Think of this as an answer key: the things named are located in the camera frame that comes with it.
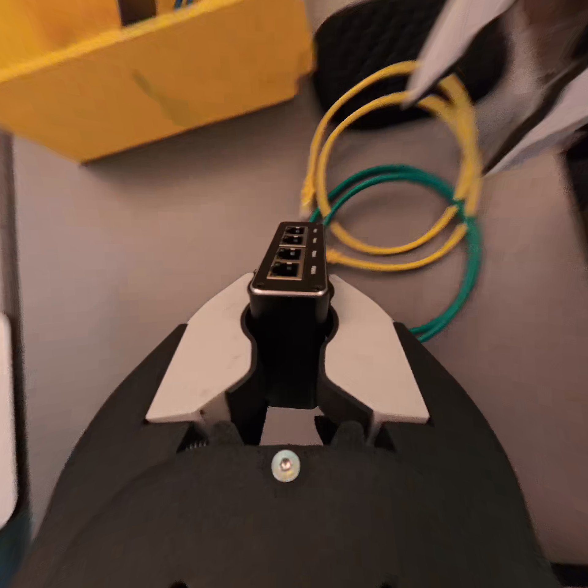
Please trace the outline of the black round mat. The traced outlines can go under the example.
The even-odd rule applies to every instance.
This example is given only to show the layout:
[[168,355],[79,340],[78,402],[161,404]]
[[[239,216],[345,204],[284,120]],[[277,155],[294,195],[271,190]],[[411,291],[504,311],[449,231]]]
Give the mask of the black round mat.
[[[362,1],[318,28],[313,86],[324,113],[364,78],[395,63],[417,59],[447,1]],[[492,92],[506,70],[504,25],[495,20],[479,32],[448,73],[463,83],[473,103]]]

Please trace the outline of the black ethernet splitter box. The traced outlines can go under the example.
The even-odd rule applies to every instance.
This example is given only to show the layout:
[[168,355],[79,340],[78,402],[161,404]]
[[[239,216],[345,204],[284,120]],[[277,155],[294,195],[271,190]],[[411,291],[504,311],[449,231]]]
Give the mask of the black ethernet splitter box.
[[323,225],[280,223],[248,291],[268,404],[315,409],[330,306]]

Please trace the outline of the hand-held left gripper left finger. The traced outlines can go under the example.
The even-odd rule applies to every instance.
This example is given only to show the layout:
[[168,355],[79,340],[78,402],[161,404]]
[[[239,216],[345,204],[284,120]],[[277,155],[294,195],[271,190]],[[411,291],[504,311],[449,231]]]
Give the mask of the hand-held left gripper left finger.
[[232,422],[246,445],[259,445],[268,402],[247,322],[253,276],[232,282],[188,320],[146,413],[148,422],[192,422],[207,435],[215,424]]

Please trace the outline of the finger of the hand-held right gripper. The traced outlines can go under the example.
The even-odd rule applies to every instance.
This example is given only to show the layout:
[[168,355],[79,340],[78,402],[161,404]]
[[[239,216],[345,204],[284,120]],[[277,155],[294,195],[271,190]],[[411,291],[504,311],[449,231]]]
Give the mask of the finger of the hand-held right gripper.
[[465,53],[475,36],[514,1],[447,1],[409,77],[406,105],[421,100]]
[[587,70],[565,69],[488,124],[482,175],[506,171],[587,123]]

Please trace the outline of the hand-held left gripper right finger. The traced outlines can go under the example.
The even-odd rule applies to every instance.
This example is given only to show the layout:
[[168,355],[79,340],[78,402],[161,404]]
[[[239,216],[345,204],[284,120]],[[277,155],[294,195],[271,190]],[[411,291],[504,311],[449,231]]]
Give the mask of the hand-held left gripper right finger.
[[332,275],[329,333],[319,351],[319,434],[331,440],[354,422],[368,443],[388,423],[427,424],[429,410],[393,319],[370,297]]

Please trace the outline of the yellow plastic bin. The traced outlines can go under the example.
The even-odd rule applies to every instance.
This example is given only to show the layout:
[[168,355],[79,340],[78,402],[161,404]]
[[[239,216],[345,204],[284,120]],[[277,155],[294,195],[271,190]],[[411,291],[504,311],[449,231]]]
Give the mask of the yellow plastic bin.
[[1,129],[77,163],[292,99],[313,68],[303,1],[1,1]]

